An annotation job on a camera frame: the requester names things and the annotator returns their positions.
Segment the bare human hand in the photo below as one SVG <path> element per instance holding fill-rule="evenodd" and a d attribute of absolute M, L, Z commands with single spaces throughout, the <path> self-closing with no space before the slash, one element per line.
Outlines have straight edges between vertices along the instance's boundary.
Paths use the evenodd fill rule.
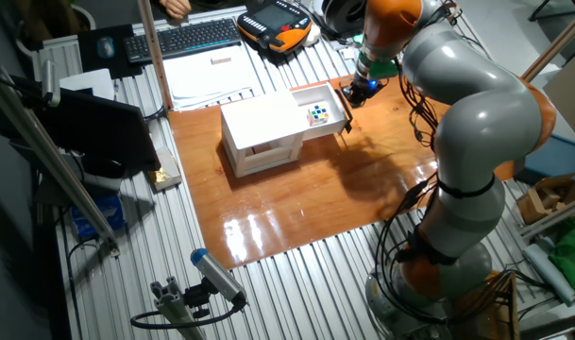
<path fill-rule="evenodd" d="M 167 15 L 174 19 L 184 19 L 192 11 L 189 0 L 160 0 Z"/>

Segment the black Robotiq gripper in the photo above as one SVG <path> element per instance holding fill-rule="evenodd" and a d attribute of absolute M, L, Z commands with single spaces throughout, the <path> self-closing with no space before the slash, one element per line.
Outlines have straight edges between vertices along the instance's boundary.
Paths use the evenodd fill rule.
<path fill-rule="evenodd" d="M 363 108 L 367 99 L 375 96 L 385 87 L 385 83 L 380 80 L 353 80 L 351 86 L 341 89 L 351 107 Z"/>

